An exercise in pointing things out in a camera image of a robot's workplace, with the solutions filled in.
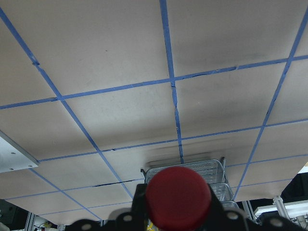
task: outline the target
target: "red object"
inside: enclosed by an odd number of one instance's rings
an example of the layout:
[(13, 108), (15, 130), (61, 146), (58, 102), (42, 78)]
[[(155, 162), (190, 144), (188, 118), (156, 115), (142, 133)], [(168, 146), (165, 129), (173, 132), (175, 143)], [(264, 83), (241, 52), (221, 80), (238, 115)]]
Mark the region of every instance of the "red object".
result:
[(146, 189), (147, 211), (153, 224), (164, 231), (192, 231), (210, 210), (211, 191), (206, 181), (185, 167), (157, 173)]

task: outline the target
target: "wire basket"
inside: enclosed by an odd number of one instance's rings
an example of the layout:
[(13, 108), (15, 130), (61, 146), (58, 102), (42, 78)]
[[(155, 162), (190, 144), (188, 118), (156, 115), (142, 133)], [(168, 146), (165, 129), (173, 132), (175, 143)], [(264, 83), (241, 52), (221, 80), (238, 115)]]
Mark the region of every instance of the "wire basket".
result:
[(235, 203), (234, 201), (222, 201), (221, 205), (224, 208), (239, 208), (239, 206), (237, 205), (237, 203)]
[(230, 186), (226, 183), (216, 183), (210, 184), (213, 192), (215, 193), (216, 197), (220, 201), (230, 201), (232, 200), (233, 194), (231, 192)]
[(167, 167), (158, 167), (149, 169), (145, 174), (145, 183), (149, 183), (153, 176), (168, 167), (187, 167), (199, 173), (208, 184), (217, 182), (226, 182), (224, 169), (218, 160), (204, 160), (187, 164), (172, 165)]

